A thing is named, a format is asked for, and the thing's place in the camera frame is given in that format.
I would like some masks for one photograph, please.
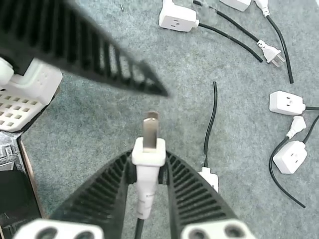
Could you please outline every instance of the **black power cord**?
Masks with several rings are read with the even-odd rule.
[[[289,141],[288,137],[285,137],[283,141],[281,141],[278,146],[275,148],[275,150],[273,151],[273,153],[270,156],[269,159],[269,172],[270,172],[270,176],[272,177],[272,179],[274,180],[275,184],[278,186],[278,188],[284,193],[286,194],[290,199],[292,199],[294,202],[296,202],[298,205],[300,205],[303,208],[306,208],[306,206],[304,204],[302,204],[300,201],[298,201],[296,198],[294,198],[290,193],[288,193],[278,182],[278,180],[275,177],[274,171],[273,171],[273,157],[276,155],[276,153]]]
[[[319,111],[319,107],[306,106],[306,111]]]
[[[138,220],[136,222],[136,227],[135,227],[134,239],[141,239],[142,231],[143,231],[143,225],[144,225],[144,220],[138,218]]]
[[[318,120],[319,120],[319,116],[317,116],[317,118],[316,118],[315,121],[313,122],[313,125],[311,125],[311,127],[310,127],[310,129],[309,129],[309,132],[308,132],[306,138],[305,138],[304,141],[303,141],[304,144],[307,143],[307,141],[308,141],[308,139],[309,139],[309,137],[310,137],[310,135],[311,135],[311,133],[312,133],[312,131],[313,131],[313,129],[314,129],[314,127],[315,127],[315,125],[316,125],[316,123],[317,123]]]
[[[203,6],[203,4],[199,1],[194,0],[193,3],[195,5],[198,6]],[[247,36],[249,36],[251,39],[253,39],[254,41],[258,42],[259,39],[254,36],[252,33],[250,33],[248,30],[246,30],[244,27],[242,27],[239,23],[237,23],[235,20],[233,20],[231,17],[227,16],[226,14],[222,13],[221,11],[215,9],[212,6],[209,6],[209,8],[214,9],[217,13],[217,15],[221,16],[222,18],[226,19],[227,21],[229,21],[231,24],[233,24],[235,27],[237,27],[239,30],[241,30],[242,32],[244,32]]]
[[[232,37],[232,36],[228,35],[227,33],[223,32],[223,31],[221,31],[213,26],[208,26],[208,25],[203,24],[203,23],[199,23],[198,26],[206,28],[208,30],[212,30],[212,31],[224,36],[224,37],[227,37],[229,40],[237,43],[238,45],[240,45],[241,47],[243,47],[247,51],[249,51],[260,63],[263,62],[263,59],[261,59],[261,57],[256,52],[254,52],[249,46],[247,46],[244,43],[242,43],[241,41],[237,40],[235,37]]]
[[[270,24],[273,26],[273,28],[275,29],[275,31],[277,32],[281,45],[283,47],[284,50],[284,55],[285,55],[285,59],[286,59],[286,65],[287,65],[287,70],[288,70],[288,76],[289,76],[289,81],[290,84],[294,83],[294,78],[293,78],[293,72],[291,70],[291,65],[290,65],[290,59],[289,59],[289,54],[288,54],[288,50],[287,50],[287,46],[284,40],[284,37],[281,33],[281,31],[279,30],[279,28],[277,27],[277,25],[274,23],[274,21],[270,18],[270,16],[266,17],[268,19],[268,21],[270,22]]]
[[[217,92],[217,83],[214,81],[214,107],[213,107],[213,113],[211,114],[210,121],[208,124],[208,128],[206,131],[205,135],[205,141],[204,141],[204,155],[205,155],[205,160],[204,160],[204,167],[208,168],[208,142],[209,142],[209,136],[211,129],[213,127],[215,117],[216,117],[216,112],[217,112],[217,100],[218,100],[218,92]]]

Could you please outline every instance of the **white plastic grid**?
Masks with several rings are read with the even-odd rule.
[[[44,107],[37,100],[0,91],[0,130],[15,132],[22,129]]]

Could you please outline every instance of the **white outlet adapter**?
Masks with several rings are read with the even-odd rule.
[[[276,91],[269,96],[269,110],[271,112],[297,116],[306,109],[303,98],[283,91]]]
[[[300,141],[291,141],[273,157],[273,161],[281,173],[294,174],[306,157],[306,145]]]
[[[251,0],[219,0],[219,1],[239,11],[245,11],[251,3]]]
[[[159,14],[159,26],[175,31],[189,32],[198,27],[196,12],[192,9],[177,6],[172,0],[163,0],[163,7]]]

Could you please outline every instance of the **plug prong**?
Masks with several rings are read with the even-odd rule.
[[[274,59],[271,61],[275,66],[280,67],[280,65],[278,64],[278,62]]]
[[[143,120],[143,152],[153,152],[156,150],[159,132],[159,114],[148,112],[146,119]]]
[[[281,54],[279,54],[277,57],[278,57],[279,60],[281,60],[282,62],[286,62],[286,60],[284,59],[284,57],[281,56]]]

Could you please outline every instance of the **gray carpet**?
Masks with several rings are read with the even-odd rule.
[[[108,160],[131,148],[141,135],[145,112],[160,112],[160,135],[167,149],[196,170],[213,103],[213,81],[219,102],[209,144],[209,166],[219,175],[220,195],[259,239],[315,239],[319,229],[319,125],[307,143],[308,157],[294,175],[279,181],[306,204],[302,209],[273,183],[268,172],[272,150],[284,138],[292,117],[268,110],[269,94],[283,90],[319,106],[319,7],[315,0],[271,0],[273,20],[282,30],[290,53],[295,83],[286,67],[260,64],[241,47],[205,29],[189,33],[158,26],[161,0],[78,0],[99,25],[139,59],[146,59],[170,89],[164,99],[108,88],[64,73],[61,92],[23,136],[40,200],[50,214]],[[255,43],[211,10],[191,0],[176,4],[199,12],[203,23],[214,24],[242,40],[260,55]],[[244,13],[219,2],[232,16],[269,44],[280,47],[275,31],[255,4]],[[314,112],[305,119],[310,126]],[[307,130],[296,139],[303,139]],[[130,188],[123,238],[133,238],[134,188]],[[169,238],[168,199],[160,187],[144,239]]]

